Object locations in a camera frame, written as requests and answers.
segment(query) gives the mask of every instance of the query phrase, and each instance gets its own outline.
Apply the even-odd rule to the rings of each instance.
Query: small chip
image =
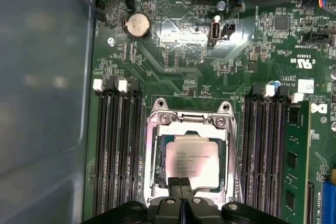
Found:
[[[336,43],[336,38],[335,38],[335,36],[332,36],[330,38],[329,46],[334,47],[335,43]]]
[[[188,97],[193,97],[193,96],[195,96],[195,94],[196,94],[196,89],[195,88],[188,88],[186,90],[186,95]]]
[[[298,160],[298,156],[292,152],[289,152],[287,155],[287,164],[289,167],[296,169],[296,163]]]
[[[257,61],[258,60],[258,53],[257,52],[250,52],[248,57],[250,61]]]
[[[294,210],[295,195],[290,191],[286,191],[286,205],[289,209]]]
[[[255,64],[255,63],[250,63],[248,66],[247,66],[247,69],[249,71],[257,71],[258,70],[258,65]]]
[[[220,73],[230,73],[230,66],[221,64],[219,67],[219,72]]]
[[[263,58],[264,60],[266,60],[266,59],[268,58],[268,54],[265,53],[265,52],[263,52],[263,53],[261,54],[261,58]]]
[[[298,124],[299,123],[299,108],[289,108],[289,123]]]
[[[236,67],[235,66],[230,66],[230,72],[235,73],[236,72]]]
[[[303,26],[305,24],[305,19],[304,18],[300,18],[300,26]]]
[[[282,16],[275,17],[274,19],[275,30],[287,31],[288,25],[289,25],[288,17],[282,17]]]

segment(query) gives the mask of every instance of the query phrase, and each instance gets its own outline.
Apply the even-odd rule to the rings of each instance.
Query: white slot latch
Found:
[[[274,85],[266,85],[262,94],[264,98],[273,97],[275,95]]]
[[[94,79],[92,88],[98,92],[102,92],[104,90],[104,84],[102,79]]]
[[[119,92],[127,93],[127,81],[126,80],[118,81],[118,90]]]
[[[298,103],[303,101],[304,93],[293,93],[292,95],[292,103]]]

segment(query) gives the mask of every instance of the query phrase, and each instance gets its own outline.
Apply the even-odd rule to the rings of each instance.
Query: connector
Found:
[[[218,22],[212,22],[211,23],[211,39],[219,39],[221,34],[220,34],[220,25]]]
[[[232,0],[230,4],[229,20],[235,19],[243,8],[243,0]]]
[[[101,9],[101,10],[105,10],[106,8],[106,5],[105,3],[103,2],[103,0],[96,0],[96,7],[98,9]],[[95,18],[101,22],[104,22],[106,21],[106,14],[102,14],[102,13],[96,13],[95,12]]]
[[[307,224],[314,223],[314,192],[315,185],[308,182]]]
[[[335,224],[336,186],[330,181],[322,184],[322,224]]]
[[[125,4],[130,13],[135,12],[135,0],[125,0]]]
[[[302,0],[302,5],[304,7],[317,7],[319,5],[319,0]]]
[[[323,32],[317,32],[317,33],[308,33],[305,34],[302,37],[303,43],[327,43],[329,44],[331,41],[330,33],[323,33]]]
[[[236,24],[225,24],[222,30],[222,39],[229,40],[230,36],[236,31]]]

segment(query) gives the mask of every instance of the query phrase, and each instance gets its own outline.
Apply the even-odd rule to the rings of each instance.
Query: cpu socket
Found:
[[[169,177],[188,177],[195,196],[210,198],[219,208],[239,200],[237,122],[229,102],[217,112],[177,111],[158,98],[146,123],[147,204],[169,195]]]

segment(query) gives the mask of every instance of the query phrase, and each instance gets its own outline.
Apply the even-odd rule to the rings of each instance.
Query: integrated circuit chip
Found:
[[[295,206],[295,195],[292,194],[290,191],[286,191],[286,205],[289,209],[294,210]]]
[[[219,71],[220,73],[230,73],[230,66],[221,64],[221,66],[219,67]]]
[[[248,66],[247,66],[247,69],[249,71],[257,71],[258,70],[258,65],[255,64],[255,63],[250,63]]]
[[[280,31],[287,31],[289,26],[288,17],[277,16],[274,18],[274,29]]]
[[[236,66],[230,66],[230,73],[236,72]]]
[[[289,167],[296,169],[298,156],[292,152],[289,152],[287,155],[287,164]]]
[[[219,186],[219,155],[215,142],[169,142],[166,145],[166,178],[188,177],[193,189]]]
[[[257,52],[250,52],[248,57],[250,61],[257,61],[258,60],[258,53]]]
[[[289,123],[299,123],[299,108],[289,108]]]

